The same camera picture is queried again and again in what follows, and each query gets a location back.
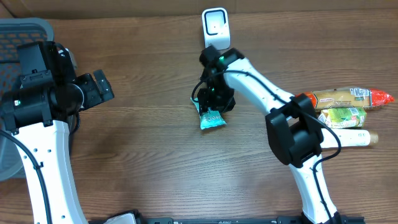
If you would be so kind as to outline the teal wet wipes packet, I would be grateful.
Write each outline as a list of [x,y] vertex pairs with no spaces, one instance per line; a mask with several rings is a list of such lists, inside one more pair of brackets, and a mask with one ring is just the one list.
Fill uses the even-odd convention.
[[226,124],[226,121],[221,117],[219,111],[209,110],[199,115],[199,118],[201,130],[215,128]]

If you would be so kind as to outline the green snack packet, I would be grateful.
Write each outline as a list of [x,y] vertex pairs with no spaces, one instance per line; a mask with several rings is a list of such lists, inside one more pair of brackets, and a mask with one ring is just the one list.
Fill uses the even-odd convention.
[[363,127],[366,117],[362,108],[330,108],[322,110],[318,120],[329,128],[345,129]]

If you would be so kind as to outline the white cream tube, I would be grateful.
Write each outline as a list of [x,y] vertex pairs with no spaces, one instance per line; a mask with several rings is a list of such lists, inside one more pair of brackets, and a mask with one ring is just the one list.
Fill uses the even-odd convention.
[[[338,136],[342,147],[373,146],[379,142],[378,133],[365,129],[332,129]],[[322,128],[322,149],[338,147],[335,137],[325,128]]]

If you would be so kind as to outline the orange spaghetti packet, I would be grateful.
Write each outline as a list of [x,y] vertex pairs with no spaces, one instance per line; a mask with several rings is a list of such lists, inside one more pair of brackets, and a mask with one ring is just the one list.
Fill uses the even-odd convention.
[[331,90],[305,92],[315,111],[332,108],[362,108],[373,110],[395,102],[385,91],[375,88],[344,87]]

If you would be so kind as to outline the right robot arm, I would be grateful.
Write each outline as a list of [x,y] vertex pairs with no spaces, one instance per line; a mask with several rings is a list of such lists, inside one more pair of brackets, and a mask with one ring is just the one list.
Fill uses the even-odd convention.
[[328,193],[321,163],[324,131],[331,129],[315,117],[305,94],[295,96],[261,75],[238,50],[219,53],[212,45],[202,50],[204,70],[192,95],[199,114],[225,113],[235,106],[234,92],[242,93],[265,116],[267,137],[276,158],[290,167],[302,198],[304,223],[341,223]]

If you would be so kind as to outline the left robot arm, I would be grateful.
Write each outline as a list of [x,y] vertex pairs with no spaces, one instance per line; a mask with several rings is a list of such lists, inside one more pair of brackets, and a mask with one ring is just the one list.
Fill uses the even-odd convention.
[[102,70],[77,76],[70,52],[52,41],[17,48],[20,89],[1,99],[1,135],[19,151],[34,223],[86,223],[70,162],[72,116],[114,98]]

